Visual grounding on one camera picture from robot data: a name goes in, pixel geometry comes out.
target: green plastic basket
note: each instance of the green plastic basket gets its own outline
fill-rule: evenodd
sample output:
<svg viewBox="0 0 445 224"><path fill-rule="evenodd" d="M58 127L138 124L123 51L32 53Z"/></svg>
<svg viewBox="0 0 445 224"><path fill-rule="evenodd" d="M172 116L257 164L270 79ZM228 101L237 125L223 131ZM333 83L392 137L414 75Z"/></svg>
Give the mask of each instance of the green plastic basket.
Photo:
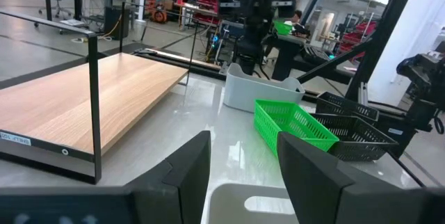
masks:
<svg viewBox="0 0 445 224"><path fill-rule="evenodd" d="M339 139L292 102L255 101L254 126L275 156L278 132L287 131L327 152Z"/></svg>
<svg viewBox="0 0 445 224"><path fill-rule="evenodd" d="M288 35L292 30L292 25L285 24L284 22L273 22L277 34Z"/></svg>

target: white table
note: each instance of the white table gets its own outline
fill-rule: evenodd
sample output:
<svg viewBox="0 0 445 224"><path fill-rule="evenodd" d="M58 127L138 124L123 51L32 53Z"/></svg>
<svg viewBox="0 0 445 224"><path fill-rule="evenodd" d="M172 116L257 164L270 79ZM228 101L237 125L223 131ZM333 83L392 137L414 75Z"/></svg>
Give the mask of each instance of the white table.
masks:
<svg viewBox="0 0 445 224"><path fill-rule="evenodd" d="M174 87L104 155L98 185L126 184L200 131L210 130L211 173L202 223L206 223L211 193L222 184L284 188L277 158L253 127L253 113L225 106L223 96L224 82L192 74L188 87ZM418 186L388 155L353 165L402 188ZM86 185L5 161L0 161L0 175L0 186ZM291 208L284 205L285 211Z"/></svg>

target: black plastic basket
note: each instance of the black plastic basket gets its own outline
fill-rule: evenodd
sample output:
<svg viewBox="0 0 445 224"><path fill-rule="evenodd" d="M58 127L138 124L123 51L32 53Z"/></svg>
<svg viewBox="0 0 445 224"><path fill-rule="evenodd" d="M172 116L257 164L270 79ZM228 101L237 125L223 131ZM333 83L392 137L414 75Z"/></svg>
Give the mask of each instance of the black plastic basket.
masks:
<svg viewBox="0 0 445 224"><path fill-rule="evenodd" d="M328 153L342 161L375 161L396 141L355 116L312 113L322 125L339 137Z"/></svg>
<svg viewBox="0 0 445 224"><path fill-rule="evenodd" d="M370 124L378 121L378 110L338 95L324 92L317 97L317 113L358 116Z"/></svg>

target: white pillar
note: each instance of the white pillar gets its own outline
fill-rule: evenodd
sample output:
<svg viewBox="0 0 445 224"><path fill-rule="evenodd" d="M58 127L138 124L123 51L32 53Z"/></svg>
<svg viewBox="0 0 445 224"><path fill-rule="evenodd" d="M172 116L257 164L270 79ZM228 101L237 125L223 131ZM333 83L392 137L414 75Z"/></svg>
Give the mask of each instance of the white pillar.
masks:
<svg viewBox="0 0 445 224"><path fill-rule="evenodd" d="M397 65L429 51L444 22L445 0L408 0L369 80L370 100L398 105L410 80L397 75Z"/></svg>

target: label sticker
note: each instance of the label sticker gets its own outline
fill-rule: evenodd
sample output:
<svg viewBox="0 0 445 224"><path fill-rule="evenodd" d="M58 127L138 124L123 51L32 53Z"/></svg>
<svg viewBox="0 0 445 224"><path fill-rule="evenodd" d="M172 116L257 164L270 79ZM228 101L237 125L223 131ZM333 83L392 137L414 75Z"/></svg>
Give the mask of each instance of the label sticker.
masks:
<svg viewBox="0 0 445 224"><path fill-rule="evenodd" d="M0 131L0 138L4 139L6 141L12 141L12 142L19 143L22 145L31 145L31 140L28 138L16 136L14 134L7 134L2 131Z"/></svg>
<svg viewBox="0 0 445 224"><path fill-rule="evenodd" d="M392 133L392 134L398 134L398 135L402 135L403 134L403 131L397 130L397 129L388 129L388 132Z"/></svg>

